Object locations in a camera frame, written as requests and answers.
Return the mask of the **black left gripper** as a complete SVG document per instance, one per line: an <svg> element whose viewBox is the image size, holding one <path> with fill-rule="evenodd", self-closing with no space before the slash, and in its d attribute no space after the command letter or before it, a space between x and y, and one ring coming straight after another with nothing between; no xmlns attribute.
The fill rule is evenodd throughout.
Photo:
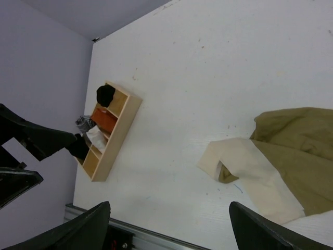
<svg viewBox="0 0 333 250"><path fill-rule="evenodd" d="M77 142L74 134L29 122L1 104L1 145L11 139L16 139L38 161Z"/></svg>

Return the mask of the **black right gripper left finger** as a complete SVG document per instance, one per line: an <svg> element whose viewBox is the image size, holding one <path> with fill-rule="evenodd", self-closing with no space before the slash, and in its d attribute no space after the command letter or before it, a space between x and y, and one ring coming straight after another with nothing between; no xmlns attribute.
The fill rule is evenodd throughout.
<svg viewBox="0 0 333 250"><path fill-rule="evenodd" d="M7 249L102 249L111 207L102 202L76 218Z"/></svg>

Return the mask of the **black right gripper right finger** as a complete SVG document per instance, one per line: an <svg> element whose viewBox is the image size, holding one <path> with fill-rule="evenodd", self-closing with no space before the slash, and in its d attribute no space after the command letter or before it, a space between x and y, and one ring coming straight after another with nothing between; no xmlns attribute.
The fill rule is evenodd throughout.
<svg viewBox="0 0 333 250"><path fill-rule="evenodd" d="M239 202L231 202L229 216L239 249L332 249L262 217Z"/></svg>

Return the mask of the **olive and cream underwear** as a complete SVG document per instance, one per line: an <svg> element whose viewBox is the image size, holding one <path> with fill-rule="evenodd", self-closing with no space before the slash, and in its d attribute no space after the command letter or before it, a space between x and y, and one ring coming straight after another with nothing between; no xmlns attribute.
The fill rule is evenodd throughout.
<svg viewBox="0 0 333 250"><path fill-rule="evenodd" d="M240 180L259 213L284 224L332 210L332 110L293 108L255 118L247 138L212 141L198 167Z"/></svg>

